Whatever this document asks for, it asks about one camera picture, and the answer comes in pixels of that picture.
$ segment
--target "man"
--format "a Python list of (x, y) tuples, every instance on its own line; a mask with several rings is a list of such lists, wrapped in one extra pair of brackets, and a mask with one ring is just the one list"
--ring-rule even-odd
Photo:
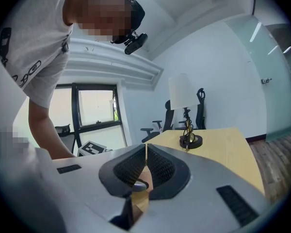
[(121, 42), (144, 15), (136, 0), (20, 0), (3, 23), (2, 64), (30, 98), (30, 130), (52, 159), (74, 157), (49, 118), (50, 100), (68, 61), (73, 24)]

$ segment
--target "headset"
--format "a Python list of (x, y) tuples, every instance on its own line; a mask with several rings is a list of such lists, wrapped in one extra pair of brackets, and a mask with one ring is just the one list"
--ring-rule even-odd
[(138, 35), (136, 31), (133, 31), (129, 35), (116, 37), (114, 41), (111, 41), (111, 43), (124, 43), (124, 45), (126, 46), (124, 52), (125, 54), (130, 55), (133, 52), (137, 51), (139, 48), (141, 48), (145, 44), (147, 39), (147, 34), (142, 33), (141, 35)]

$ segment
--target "window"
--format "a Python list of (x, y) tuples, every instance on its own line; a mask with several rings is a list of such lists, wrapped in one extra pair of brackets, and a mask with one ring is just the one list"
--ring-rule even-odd
[(113, 91), (79, 91), (78, 95), (81, 126), (115, 120)]
[[(13, 126), (19, 136), (27, 137), (38, 148), (28, 124), (28, 107), (29, 98), (26, 98)], [(75, 141), (71, 135), (66, 141), (62, 138), (62, 141), (74, 155), (89, 140), (113, 150), (126, 146), (116, 85), (58, 85), (50, 102), (49, 117), (55, 127), (69, 124)]]
[(74, 84), (72, 89), (78, 146), (91, 140), (108, 149), (125, 147), (116, 85)]

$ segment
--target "light wood tabletop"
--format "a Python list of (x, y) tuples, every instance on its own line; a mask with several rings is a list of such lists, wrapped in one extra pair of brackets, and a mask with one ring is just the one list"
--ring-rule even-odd
[(186, 150), (179, 145), (183, 131), (168, 130), (150, 139), (146, 144), (156, 144), (195, 154), (217, 161), (256, 187), (262, 194), (264, 186), (254, 155), (238, 128), (195, 130), (203, 138), (203, 145)]

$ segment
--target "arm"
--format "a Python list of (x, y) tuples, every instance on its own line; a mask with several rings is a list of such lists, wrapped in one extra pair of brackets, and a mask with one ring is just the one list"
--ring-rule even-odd
[(31, 133), (37, 144), (46, 149), (53, 160), (75, 157), (58, 136), (49, 118), (49, 109), (29, 100), (28, 121)]

